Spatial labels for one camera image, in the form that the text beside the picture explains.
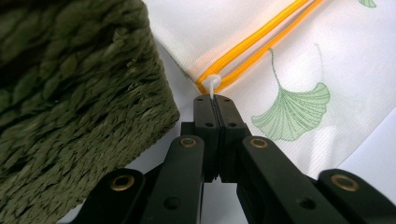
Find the mesh laundry bag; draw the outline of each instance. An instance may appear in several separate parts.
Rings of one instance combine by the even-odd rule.
[[[0,223],[54,223],[178,119],[140,0],[0,3]]]
[[[306,175],[337,167],[396,106],[395,1],[145,1],[193,86],[221,76],[216,92]]]

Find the woven texture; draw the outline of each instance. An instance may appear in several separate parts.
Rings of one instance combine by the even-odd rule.
[[[54,223],[178,119],[140,0],[0,3],[0,223]]]

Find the zipper track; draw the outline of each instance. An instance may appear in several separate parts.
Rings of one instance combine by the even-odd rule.
[[[234,83],[243,72],[245,72],[251,65],[257,62],[260,57],[274,44],[276,44],[280,39],[286,36],[293,28],[295,28],[310,12],[313,11],[323,0],[317,0],[312,3],[291,25],[289,25],[285,30],[280,32],[279,35],[271,39],[266,45],[254,53],[250,58],[248,58],[243,64],[237,67],[229,75],[222,79],[218,88],[215,89],[215,93],[221,91],[225,87]],[[294,3],[290,4],[287,8],[277,14],[272,20],[266,23],[262,28],[256,31],[253,35],[244,39],[237,46],[229,50],[226,54],[221,56],[217,61],[215,61],[209,68],[204,71],[204,73],[197,79],[196,85],[201,93],[207,93],[202,81],[204,81],[209,75],[218,74],[225,66],[236,59],[239,55],[257,43],[260,39],[266,36],[269,32],[274,30],[282,21],[288,18],[291,14],[297,11],[299,8],[303,7],[308,0],[296,0]]]

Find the screw hole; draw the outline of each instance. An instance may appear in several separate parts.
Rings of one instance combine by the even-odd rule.
[[[167,198],[163,202],[163,206],[168,210],[175,210],[180,207],[180,200],[176,197]]]
[[[308,210],[314,210],[317,207],[315,202],[309,198],[298,199],[297,204],[299,204],[302,208],[308,209]]]
[[[193,138],[183,138],[179,141],[179,143],[183,146],[183,147],[195,147],[195,145],[197,145],[197,141]]]
[[[110,183],[110,187],[115,191],[123,191],[134,184],[134,177],[131,175],[118,175]]]

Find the white fabric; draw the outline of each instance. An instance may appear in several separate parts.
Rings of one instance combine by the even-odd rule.
[[[293,0],[145,0],[154,36],[196,80]]]
[[[258,7],[254,1],[235,0],[231,4],[169,0],[161,2],[160,10],[157,7],[160,3],[146,2],[155,36],[192,80],[225,49],[254,32],[255,28],[246,28],[247,24],[254,23],[250,19],[257,15],[254,9],[265,10],[273,4],[263,1]],[[275,9],[269,12],[274,16],[289,3],[274,5]],[[330,94],[318,127],[296,140],[276,140],[285,154],[313,177],[321,170],[340,164],[396,106],[396,76],[393,75],[396,71],[396,1],[376,0],[375,3],[376,7],[369,8],[358,0],[328,0],[274,46],[275,70],[285,90],[307,92],[323,83]],[[246,4],[253,11],[244,11],[244,7],[235,4]],[[186,7],[195,8],[195,13],[186,16]],[[207,34],[214,34],[213,30],[203,32],[204,26],[196,26],[201,24],[197,21],[208,8],[213,11],[207,15],[219,15],[221,20],[205,16],[207,21],[202,24],[210,26],[216,22],[219,27],[225,27],[214,32],[214,40],[232,28],[240,32],[231,33],[229,39],[218,39],[218,42],[209,39]],[[254,24],[256,28],[263,25]],[[209,55],[204,63],[202,55]],[[268,111],[279,92],[271,61],[268,52],[232,86],[219,92],[235,101],[244,121],[256,135],[265,134],[253,124],[252,117]]]

